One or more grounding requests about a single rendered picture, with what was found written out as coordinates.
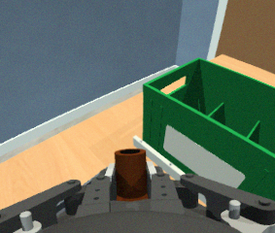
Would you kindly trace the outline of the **green divided crate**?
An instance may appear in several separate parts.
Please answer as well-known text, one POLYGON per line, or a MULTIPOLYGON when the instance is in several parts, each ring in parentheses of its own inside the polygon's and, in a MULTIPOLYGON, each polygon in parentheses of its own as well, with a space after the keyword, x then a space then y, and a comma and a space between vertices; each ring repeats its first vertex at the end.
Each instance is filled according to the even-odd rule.
POLYGON ((198 57, 143 84, 143 141, 185 174, 275 201, 272 85, 198 57))

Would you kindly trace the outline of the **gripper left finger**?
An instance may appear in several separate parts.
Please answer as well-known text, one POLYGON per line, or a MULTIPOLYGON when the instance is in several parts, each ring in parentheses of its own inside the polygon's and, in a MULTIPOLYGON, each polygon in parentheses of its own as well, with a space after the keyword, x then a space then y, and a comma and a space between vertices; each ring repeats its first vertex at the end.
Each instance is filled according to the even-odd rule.
POLYGON ((77 218, 110 213, 111 201, 115 200, 116 168, 115 163, 110 163, 90 184, 68 180, 1 209, 0 233, 36 233, 73 215, 77 218), (55 208, 62 200, 65 211, 57 216, 55 208))

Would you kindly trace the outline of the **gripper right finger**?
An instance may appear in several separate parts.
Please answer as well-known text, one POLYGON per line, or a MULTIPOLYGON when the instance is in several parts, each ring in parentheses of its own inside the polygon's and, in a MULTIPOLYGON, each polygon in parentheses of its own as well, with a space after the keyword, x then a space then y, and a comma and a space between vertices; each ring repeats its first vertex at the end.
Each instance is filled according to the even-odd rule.
POLYGON ((151 211, 184 215, 188 208, 242 233, 275 233, 271 199, 191 173, 181 175, 180 181, 171 180, 152 161, 147 161, 146 170, 151 211), (206 207, 198 203, 197 192, 205 196, 206 207))

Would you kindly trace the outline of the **grey rectangular tray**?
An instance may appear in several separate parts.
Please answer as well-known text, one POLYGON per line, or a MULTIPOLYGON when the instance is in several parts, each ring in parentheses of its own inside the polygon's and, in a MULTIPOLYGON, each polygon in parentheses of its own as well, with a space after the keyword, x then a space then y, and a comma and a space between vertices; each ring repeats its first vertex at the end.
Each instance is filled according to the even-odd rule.
MULTIPOLYGON (((99 174, 99 173, 98 173, 99 174)), ((96 174, 94 177, 97 177, 98 174, 96 174)), ((94 178, 92 177, 92 178, 94 178)), ((90 184, 91 183, 91 180, 88 180, 86 183, 82 184, 82 185, 86 185, 86 184, 90 184)), ((56 205, 56 215, 58 216, 59 214, 61 214, 62 212, 65 211, 65 207, 64 207, 64 200, 62 200, 61 202, 59 202, 57 205, 56 205)))

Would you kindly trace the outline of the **brown bottle with green label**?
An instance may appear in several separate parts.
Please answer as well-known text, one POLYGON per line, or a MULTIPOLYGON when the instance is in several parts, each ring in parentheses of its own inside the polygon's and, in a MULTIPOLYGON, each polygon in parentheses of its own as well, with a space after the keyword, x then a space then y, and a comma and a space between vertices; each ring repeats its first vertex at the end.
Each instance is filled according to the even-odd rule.
POLYGON ((142 149, 115 151, 117 201, 149 199, 147 193, 147 157, 142 149))

